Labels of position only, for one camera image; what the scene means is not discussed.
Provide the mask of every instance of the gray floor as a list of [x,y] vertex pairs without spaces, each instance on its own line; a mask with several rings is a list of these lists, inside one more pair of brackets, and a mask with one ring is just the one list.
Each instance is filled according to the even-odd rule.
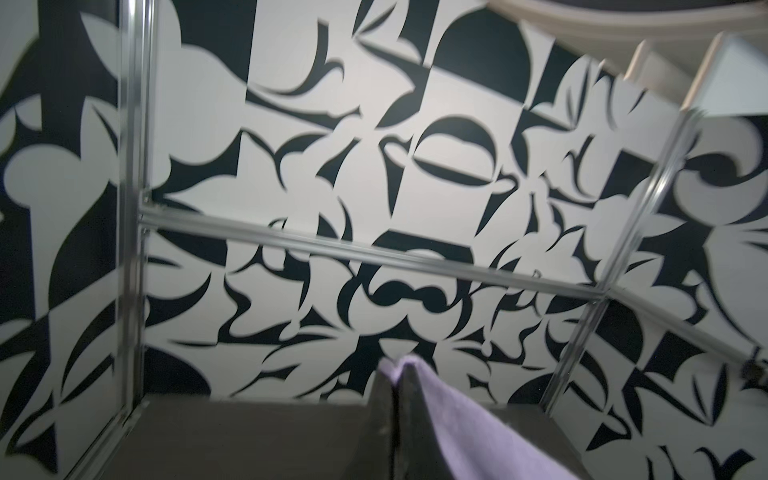
[[[492,410],[533,444],[589,479],[558,427],[536,406]],[[364,406],[209,402],[154,397],[104,480],[337,480],[366,422]]]

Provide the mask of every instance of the vertical metal post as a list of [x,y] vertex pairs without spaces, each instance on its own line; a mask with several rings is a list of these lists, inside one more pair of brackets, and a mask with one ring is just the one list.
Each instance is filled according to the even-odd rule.
[[118,191],[118,354],[115,362],[124,418],[141,399],[143,249],[139,206],[144,190],[147,92],[151,66],[153,0],[121,1],[119,79],[120,186]]
[[614,252],[608,257],[603,277],[598,281],[598,290],[603,299],[590,303],[584,310],[579,323],[576,325],[568,345],[558,362],[552,380],[539,402],[547,415],[551,415],[555,403],[571,381],[571,374],[576,364],[581,360],[587,341],[597,329],[600,320],[608,307],[608,291],[615,286],[621,275],[627,269],[629,258],[643,239],[643,225],[646,219],[659,207],[668,192],[674,175],[680,169],[688,148],[694,139],[695,124],[700,115],[696,111],[680,114],[672,130],[667,144],[664,146],[659,163],[648,181],[648,186],[637,204],[627,226],[621,233]]

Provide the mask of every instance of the abstract black and white pattern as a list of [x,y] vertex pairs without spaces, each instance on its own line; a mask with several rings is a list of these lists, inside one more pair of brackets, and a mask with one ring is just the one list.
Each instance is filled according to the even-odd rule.
[[677,109],[476,0],[158,2],[154,201],[594,284]]
[[0,476],[64,478],[118,410],[117,2],[0,2]]
[[147,254],[148,392],[359,402],[413,352],[478,401],[536,403],[586,302],[162,230]]
[[706,118],[619,285],[748,355],[768,346],[768,117]]
[[768,468],[768,391],[612,302],[553,418],[595,480],[747,480]]

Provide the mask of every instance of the lavender fabric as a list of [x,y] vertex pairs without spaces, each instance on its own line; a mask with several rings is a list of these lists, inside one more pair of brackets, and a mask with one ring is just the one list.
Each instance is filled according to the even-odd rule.
[[397,363],[382,359],[379,371],[397,385],[408,364],[419,375],[440,451],[454,478],[578,480],[475,401],[446,385],[420,357],[408,355]]

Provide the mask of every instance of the ceiling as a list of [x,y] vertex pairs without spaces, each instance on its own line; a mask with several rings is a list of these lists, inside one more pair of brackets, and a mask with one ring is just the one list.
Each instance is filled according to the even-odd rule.
[[[490,0],[491,8],[527,20],[574,50],[607,59],[616,73],[626,71],[637,45],[649,40],[654,50],[693,77],[717,33],[738,33],[768,55],[768,5],[735,5],[675,10],[675,5],[733,3],[724,0]],[[617,12],[596,8],[656,5],[673,12]]]

